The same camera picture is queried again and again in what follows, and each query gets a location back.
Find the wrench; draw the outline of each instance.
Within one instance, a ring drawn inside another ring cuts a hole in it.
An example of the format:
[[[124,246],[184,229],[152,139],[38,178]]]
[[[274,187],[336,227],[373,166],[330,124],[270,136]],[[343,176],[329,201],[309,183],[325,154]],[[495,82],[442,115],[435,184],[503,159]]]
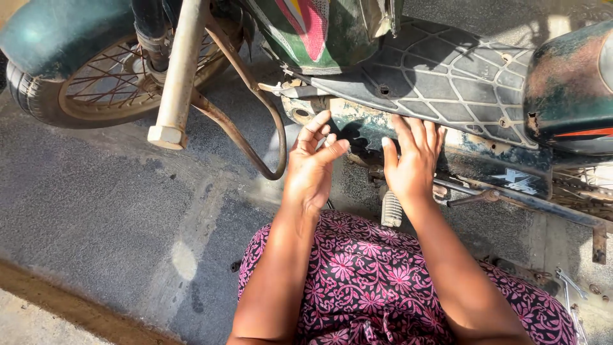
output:
[[[566,282],[568,284],[570,284],[570,286],[572,286],[575,290],[577,290],[577,292],[579,292],[579,295],[581,296],[581,298],[583,298],[584,300],[587,301],[587,292],[583,291],[579,286],[577,286],[577,284],[575,284],[565,273],[564,271],[562,271],[561,268],[556,267],[555,272],[557,273],[558,278],[563,281]]]

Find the pink floral skirt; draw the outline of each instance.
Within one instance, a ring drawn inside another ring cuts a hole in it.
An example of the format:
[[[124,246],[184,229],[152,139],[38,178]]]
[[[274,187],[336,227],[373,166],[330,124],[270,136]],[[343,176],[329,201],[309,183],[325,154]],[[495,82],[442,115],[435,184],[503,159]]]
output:
[[[266,246],[253,236],[238,299]],[[575,344],[570,316],[545,291],[479,262],[535,344]],[[356,215],[322,211],[315,229],[295,343],[454,344],[415,237]]]

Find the front wheel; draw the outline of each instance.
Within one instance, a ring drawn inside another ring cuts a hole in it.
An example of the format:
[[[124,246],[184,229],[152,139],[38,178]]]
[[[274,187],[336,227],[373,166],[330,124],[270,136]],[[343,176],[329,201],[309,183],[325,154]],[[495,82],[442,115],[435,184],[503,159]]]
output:
[[[238,50],[240,25],[217,19]],[[159,107],[161,90],[149,73],[146,54],[136,35],[119,38],[63,83],[46,82],[20,71],[9,62],[7,85],[20,107],[41,122],[62,128],[101,128],[132,122]],[[201,89],[224,72],[229,61],[204,34],[194,85]]]

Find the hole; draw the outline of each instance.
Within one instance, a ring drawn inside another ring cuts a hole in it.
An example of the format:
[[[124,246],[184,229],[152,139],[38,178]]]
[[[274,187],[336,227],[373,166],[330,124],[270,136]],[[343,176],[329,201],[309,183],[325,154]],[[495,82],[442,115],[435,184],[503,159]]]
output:
[[[294,115],[298,115],[298,116],[302,116],[302,117],[311,116],[311,114],[309,114],[308,111],[306,111],[304,109],[295,109],[294,110]]]
[[[379,85],[378,89],[382,95],[389,94],[389,87],[387,87],[387,85]]]

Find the right hand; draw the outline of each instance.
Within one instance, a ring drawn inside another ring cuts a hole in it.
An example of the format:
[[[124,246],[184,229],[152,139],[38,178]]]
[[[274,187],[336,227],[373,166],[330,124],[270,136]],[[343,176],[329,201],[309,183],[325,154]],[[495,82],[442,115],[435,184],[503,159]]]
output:
[[[384,173],[387,185],[402,204],[432,199],[436,160],[441,152],[445,130],[436,129],[433,122],[418,118],[392,115],[398,134],[402,156],[398,159],[396,146],[390,138],[383,138]]]

